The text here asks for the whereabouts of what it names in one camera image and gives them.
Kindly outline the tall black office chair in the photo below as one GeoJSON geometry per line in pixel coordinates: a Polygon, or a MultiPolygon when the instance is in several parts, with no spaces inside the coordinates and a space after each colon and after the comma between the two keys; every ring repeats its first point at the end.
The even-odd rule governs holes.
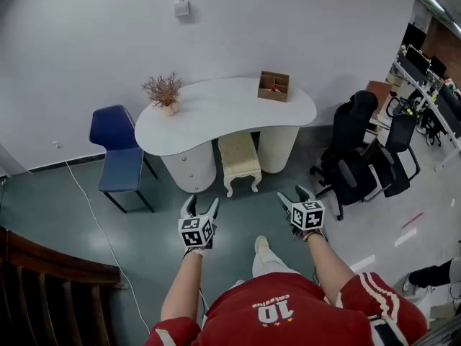
{"type": "Polygon", "coordinates": [[[367,125],[377,109],[377,97],[367,90],[360,90],[340,105],[334,113],[331,145],[321,156],[321,165],[309,169],[311,175],[322,177],[319,184],[324,187],[315,196],[319,199],[333,191],[339,207],[337,219],[344,219],[345,205],[359,201],[370,202],[386,191],[395,181],[394,160],[387,149],[375,139],[364,145],[367,125]],[[390,173],[390,180],[379,191],[377,180],[370,169],[371,158],[382,156],[390,173]]]}

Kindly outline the row of office desks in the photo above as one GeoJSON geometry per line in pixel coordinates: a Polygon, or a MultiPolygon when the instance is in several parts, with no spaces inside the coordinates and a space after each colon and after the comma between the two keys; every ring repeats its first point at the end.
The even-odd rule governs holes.
{"type": "Polygon", "coordinates": [[[387,80],[388,117],[413,115],[428,145],[446,136],[461,151],[461,38],[435,18],[425,32],[409,24],[387,80]]]}

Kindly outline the brown wooden cabinet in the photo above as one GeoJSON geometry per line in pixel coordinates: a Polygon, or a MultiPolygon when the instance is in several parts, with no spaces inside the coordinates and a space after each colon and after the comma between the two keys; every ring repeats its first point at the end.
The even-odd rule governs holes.
{"type": "Polygon", "coordinates": [[[388,82],[369,81],[366,90],[372,92],[377,98],[377,109],[370,118],[367,129],[370,132],[377,132],[378,128],[389,129],[391,121],[381,115],[385,107],[393,85],[388,82]]]}

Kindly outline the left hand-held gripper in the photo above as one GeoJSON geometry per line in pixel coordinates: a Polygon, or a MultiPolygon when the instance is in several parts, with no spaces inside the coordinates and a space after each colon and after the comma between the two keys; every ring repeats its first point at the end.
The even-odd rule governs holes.
{"type": "Polygon", "coordinates": [[[206,212],[206,216],[198,216],[196,211],[197,196],[191,195],[180,210],[178,232],[187,249],[205,248],[212,244],[215,234],[214,220],[218,216],[220,199],[215,198],[206,212]]]}

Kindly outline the blue padded chair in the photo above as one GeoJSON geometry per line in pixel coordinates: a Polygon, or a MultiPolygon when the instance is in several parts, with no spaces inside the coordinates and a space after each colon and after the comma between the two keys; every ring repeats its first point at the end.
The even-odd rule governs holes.
{"type": "Polygon", "coordinates": [[[127,109],[123,105],[112,105],[95,110],[89,141],[105,150],[99,191],[123,213],[127,211],[112,197],[113,193],[134,192],[147,209],[154,212],[140,192],[140,181],[144,166],[155,178],[158,175],[135,139],[135,123],[127,109]]]}

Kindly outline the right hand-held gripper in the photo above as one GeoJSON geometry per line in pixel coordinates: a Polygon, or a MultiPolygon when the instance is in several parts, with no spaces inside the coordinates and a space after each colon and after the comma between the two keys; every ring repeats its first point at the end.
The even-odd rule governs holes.
{"type": "Polygon", "coordinates": [[[296,203],[280,191],[277,192],[277,197],[285,213],[290,217],[293,238],[301,239],[305,233],[323,227],[325,207],[306,187],[295,185],[295,192],[297,194],[296,203]]]}

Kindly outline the brown wooden organizer box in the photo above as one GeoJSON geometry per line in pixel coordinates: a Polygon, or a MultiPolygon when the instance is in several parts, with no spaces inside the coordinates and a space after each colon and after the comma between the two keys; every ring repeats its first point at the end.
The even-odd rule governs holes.
{"type": "Polygon", "coordinates": [[[257,97],[278,102],[287,102],[290,76],[271,71],[262,71],[259,78],[257,97]]]}

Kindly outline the person's red shirt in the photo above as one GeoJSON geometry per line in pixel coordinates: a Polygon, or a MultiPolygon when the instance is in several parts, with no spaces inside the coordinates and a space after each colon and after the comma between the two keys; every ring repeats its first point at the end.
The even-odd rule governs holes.
{"type": "Polygon", "coordinates": [[[349,280],[334,305],[301,275],[274,272],[224,292],[203,326],[157,323],[144,346],[409,346],[426,333],[420,310],[373,272],[349,280]]]}

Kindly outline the black mesh office chair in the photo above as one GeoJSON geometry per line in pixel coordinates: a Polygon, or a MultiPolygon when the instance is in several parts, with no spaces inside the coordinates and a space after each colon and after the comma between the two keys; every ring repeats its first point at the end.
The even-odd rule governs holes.
{"type": "Polygon", "coordinates": [[[416,117],[401,113],[393,117],[388,138],[383,146],[376,138],[363,151],[364,160],[372,165],[380,182],[380,190],[370,198],[363,198],[368,203],[382,192],[390,198],[410,188],[410,181],[421,171],[410,142],[416,127],[416,117]],[[416,171],[410,177],[406,174],[399,153],[409,151],[416,171]]]}

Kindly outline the person's left forearm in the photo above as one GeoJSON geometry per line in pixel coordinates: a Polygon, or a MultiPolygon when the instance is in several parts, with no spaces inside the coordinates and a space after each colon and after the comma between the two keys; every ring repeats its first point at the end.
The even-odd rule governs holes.
{"type": "Polygon", "coordinates": [[[202,274],[202,256],[187,253],[161,307],[161,321],[187,317],[197,318],[202,274]]]}

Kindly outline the dark wooden stair railing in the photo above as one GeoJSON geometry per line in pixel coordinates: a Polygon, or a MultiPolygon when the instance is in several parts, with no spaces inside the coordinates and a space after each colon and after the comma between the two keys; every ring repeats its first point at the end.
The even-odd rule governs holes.
{"type": "Polygon", "coordinates": [[[72,257],[0,226],[0,346],[116,346],[117,267],[72,257]]]}

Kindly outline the cream upholstered stool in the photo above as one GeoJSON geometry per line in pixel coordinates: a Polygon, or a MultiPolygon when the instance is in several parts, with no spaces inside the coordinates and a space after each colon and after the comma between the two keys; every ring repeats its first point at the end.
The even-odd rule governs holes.
{"type": "Polygon", "coordinates": [[[233,195],[231,183],[236,178],[254,178],[251,190],[258,192],[262,180],[261,167],[253,138],[249,131],[231,133],[218,139],[218,148],[223,166],[223,184],[227,197],[233,195]]]}

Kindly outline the white curved desk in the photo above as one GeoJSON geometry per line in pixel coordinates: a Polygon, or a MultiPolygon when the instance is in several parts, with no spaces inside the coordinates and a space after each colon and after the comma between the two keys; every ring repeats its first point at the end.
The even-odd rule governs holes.
{"type": "Polygon", "coordinates": [[[135,124],[135,139],[148,154],[161,157],[176,185],[188,193],[209,188],[216,178],[212,140],[240,131],[259,131],[263,172],[281,172],[297,133],[316,118],[302,89],[291,86],[286,102],[257,96],[258,79],[211,79],[184,86],[173,115],[152,106],[135,124]]]}

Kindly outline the dried plant in pot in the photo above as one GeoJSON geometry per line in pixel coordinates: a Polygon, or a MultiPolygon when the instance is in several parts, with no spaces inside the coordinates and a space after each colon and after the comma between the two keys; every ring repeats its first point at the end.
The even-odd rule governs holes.
{"type": "Polygon", "coordinates": [[[150,76],[141,85],[142,91],[148,96],[151,107],[165,116],[172,116],[178,111],[181,87],[182,79],[175,71],[166,76],[150,76]]]}

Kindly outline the person's right forearm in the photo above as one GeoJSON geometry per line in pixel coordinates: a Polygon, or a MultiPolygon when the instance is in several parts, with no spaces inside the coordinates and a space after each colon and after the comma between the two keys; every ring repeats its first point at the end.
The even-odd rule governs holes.
{"type": "Polygon", "coordinates": [[[328,301],[336,304],[341,289],[355,276],[321,234],[307,238],[316,274],[328,301]]]}

